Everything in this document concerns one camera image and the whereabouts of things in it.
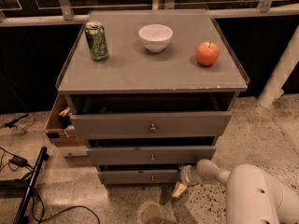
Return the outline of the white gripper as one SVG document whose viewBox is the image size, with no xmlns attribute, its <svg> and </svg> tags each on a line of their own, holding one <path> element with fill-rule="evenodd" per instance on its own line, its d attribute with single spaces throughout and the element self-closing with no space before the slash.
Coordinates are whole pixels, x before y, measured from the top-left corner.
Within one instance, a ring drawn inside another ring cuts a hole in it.
<svg viewBox="0 0 299 224">
<path fill-rule="evenodd" d="M 178 181 L 172 192 L 173 198 L 178 198 L 188 186 L 197 185 L 202 181 L 202 178 L 197 174 L 195 165 L 184 165 L 180 170 L 180 182 Z"/>
</svg>

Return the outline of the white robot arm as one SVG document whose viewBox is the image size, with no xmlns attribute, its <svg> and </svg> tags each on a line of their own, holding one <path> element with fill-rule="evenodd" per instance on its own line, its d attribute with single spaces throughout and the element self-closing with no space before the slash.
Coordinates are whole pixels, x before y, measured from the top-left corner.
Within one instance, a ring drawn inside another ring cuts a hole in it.
<svg viewBox="0 0 299 224">
<path fill-rule="evenodd" d="M 207 159 L 184 165 L 172 197 L 204 181 L 226 187 L 226 224 L 299 224 L 299 195 L 251 164 L 237 165 L 232 171 Z"/>
</svg>

